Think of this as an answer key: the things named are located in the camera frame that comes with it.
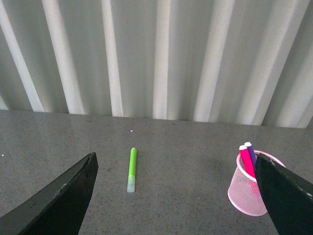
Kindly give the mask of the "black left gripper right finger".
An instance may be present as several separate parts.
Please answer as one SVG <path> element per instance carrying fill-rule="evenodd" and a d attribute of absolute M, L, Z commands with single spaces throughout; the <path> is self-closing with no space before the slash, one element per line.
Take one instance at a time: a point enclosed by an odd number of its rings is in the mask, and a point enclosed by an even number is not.
<path fill-rule="evenodd" d="M 258 154 L 254 172 L 277 232 L 280 235 L 311 235 L 313 184 L 262 153 Z"/>

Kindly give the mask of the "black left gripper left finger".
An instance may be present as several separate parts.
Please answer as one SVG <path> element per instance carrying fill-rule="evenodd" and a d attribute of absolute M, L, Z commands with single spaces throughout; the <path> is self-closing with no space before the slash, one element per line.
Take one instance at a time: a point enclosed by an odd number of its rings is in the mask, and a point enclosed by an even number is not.
<path fill-rule="evenodd" d="M 31 198 L 0 218 L 2 235 L 77 235 L 98 171 L 90 153 Z"/>

